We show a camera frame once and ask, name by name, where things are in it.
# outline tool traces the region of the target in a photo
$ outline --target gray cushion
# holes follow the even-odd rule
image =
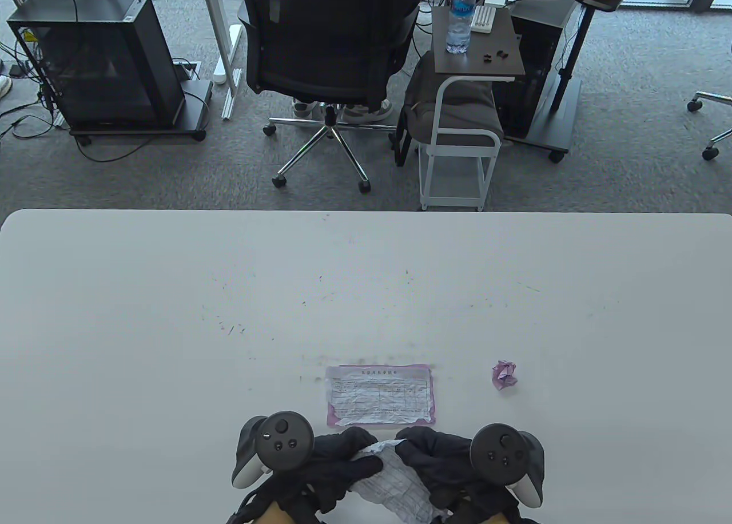
[[[435,74],[435,60],[428,51],[414,69],[404,97],[407,129],[413,139],[429,143],[435,115],[437,90],[449,76]],[[504,132],[496,113],[491,82],[453,82],[443,95],[440,127],[489,129],[503,140]],[[437,137],[439,145],[493,146],[484,135],[452,135]]]

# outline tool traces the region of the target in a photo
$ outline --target vr controller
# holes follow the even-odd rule
[[[314,443],[313,427],[293,411],[252,417],[238,437],[231,484],[243,490],[265,473],[297,469]],[[544,448],[535,436],[501,423],[486,425],[471,441],[470,462],[486,482],[505,486],[531,509],[541,507]]]

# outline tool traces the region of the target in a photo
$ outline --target gray carpet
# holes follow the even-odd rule
[[[238,3],[225,0],[232,20]],[[172,55],[203,61],[203,75],[210,77],[217,48],[204,0],[154,4]],[[10,0],[0,0],[3,18],[11,11]],[[694,115],[685,108],[697,89],[732,92],[731,26],[724,13],[597,14],[576,69],[583,100],[570,154],[553,165],[544,151],[504,148],[486,210],[732,212],[732,141],[721,144],[716,161],[700,154],[711,135],[732,126],[732,108],[707,104]],[[11,41],[5,23],[0,38]],[[418,40],[425,50],[428,37],[419,34]],[[243,41],[239,65],[245,48]],[[411,72],[415,62],[412,52],[405,69]],[[389,84],[397,106],[407,82],[396,74]],[[34,91],[31,82],[16,80],[0,110],[33,100]],[[33,140],[6,135],[0,143],[0,221],[19,208],[418,208],[416,160],[395,168],[379,134],[346,133],[371,177],[371,194],[359,194],[355,171],[332,141],[288,174],[285,189],[275,189],[272,173],[309,133],[280,128],[264,137],[261,127],[270,114],[290,114],[284,96],[246,90],[226,123],[220,118],[223,98],[223,88],[216,87],[204,142],[158,140],[113,164],[86,160],[65,132]],[[0,129],[15,117],[3,118]],[[87,151],[110,158],[130,148],[97,140]]]

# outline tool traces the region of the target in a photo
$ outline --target hand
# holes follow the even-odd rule
[[[254,521],[275,502],[296,524],[316,524],[316,511],[332,511],[355,482],[381,471],[384,464],[378,456],[351,461],[359,450],[376,442],[375,436],[359,427],[316,436],[313,454],[303,467],[273,473],[246,496],[227,524]]]
[[[412,467],[429,490],[429,502],[448,509],[450,524],[479,524],[503,513],[511,524],[520,522],[518,502],[503,486],[487,483],[470,462],[467,438],[409,427],[397,433],[395,451]]]

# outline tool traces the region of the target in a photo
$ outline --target computer tower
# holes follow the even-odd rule
[[[534,114],[549,92],[547,77],[554,68],[557,49],[564,46],[562,32],[576,7],[573,0],[519,0],[514,4],[511,18],[521,38],[519,50],[526,76],[494,84],[496,110],[507,137],[523,139],[528,135]]]
[[[185,95],[151,0],[26,0],[8,25],[71,132],[173,128]]]

